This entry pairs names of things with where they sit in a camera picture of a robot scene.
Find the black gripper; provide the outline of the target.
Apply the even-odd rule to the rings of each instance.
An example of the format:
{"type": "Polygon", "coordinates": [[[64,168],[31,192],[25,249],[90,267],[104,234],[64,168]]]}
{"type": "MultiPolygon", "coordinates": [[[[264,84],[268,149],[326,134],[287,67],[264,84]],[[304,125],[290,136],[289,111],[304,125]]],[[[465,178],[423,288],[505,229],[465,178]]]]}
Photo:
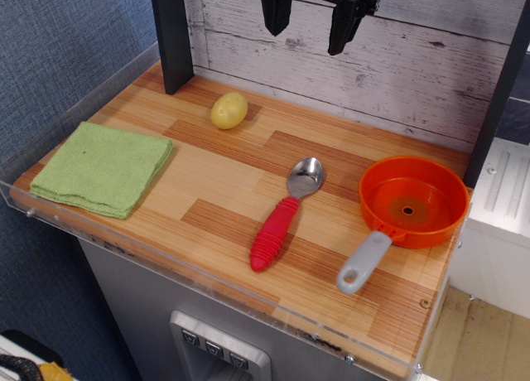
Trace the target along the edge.
{"type": "MultiPolygon", "coordinates": [[[[353,40],[361,20],[378,10],[379,0],[322,0],[335,4],[332,13],[328,53],[338,55],[353,40]]],[[[278,36],[288,26],[292,0],[261,0],[267,30],[278,36]]]]}

